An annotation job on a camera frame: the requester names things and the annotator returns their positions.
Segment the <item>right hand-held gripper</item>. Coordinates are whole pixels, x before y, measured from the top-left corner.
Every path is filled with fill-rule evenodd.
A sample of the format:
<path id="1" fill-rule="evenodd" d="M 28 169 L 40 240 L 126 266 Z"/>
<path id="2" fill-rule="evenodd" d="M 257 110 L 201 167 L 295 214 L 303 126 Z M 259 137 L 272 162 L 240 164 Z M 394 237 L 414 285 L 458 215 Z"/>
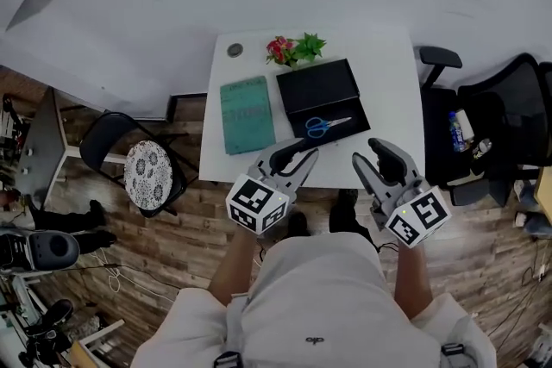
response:
<path id="1" fill-rule="evenodd" d="M 422 243 L 451 217 L 442 193 L 420 174 L 413 158 L 396 145 L 370 138 L 377 170 L 359 153 L 352 164 L 366 191 L 375 197 L 376 217 L 402 244 Z"/>

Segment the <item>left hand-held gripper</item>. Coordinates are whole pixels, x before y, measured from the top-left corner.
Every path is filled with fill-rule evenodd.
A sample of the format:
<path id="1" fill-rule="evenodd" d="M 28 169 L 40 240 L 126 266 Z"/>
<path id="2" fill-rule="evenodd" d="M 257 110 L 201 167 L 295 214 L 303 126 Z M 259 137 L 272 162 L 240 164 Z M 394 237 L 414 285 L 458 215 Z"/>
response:
<path id="1" fill-rule="evenodd" d="M 229 219 L 261 235 L 285 218 L 296 190 L 310 175 L 319 156 L 308 152 L 291 172 L 285 168 L 302 152 L 304 138 L 282 141 L 265 148 L 248 170 L 239 175 L 226 197 Z"/>

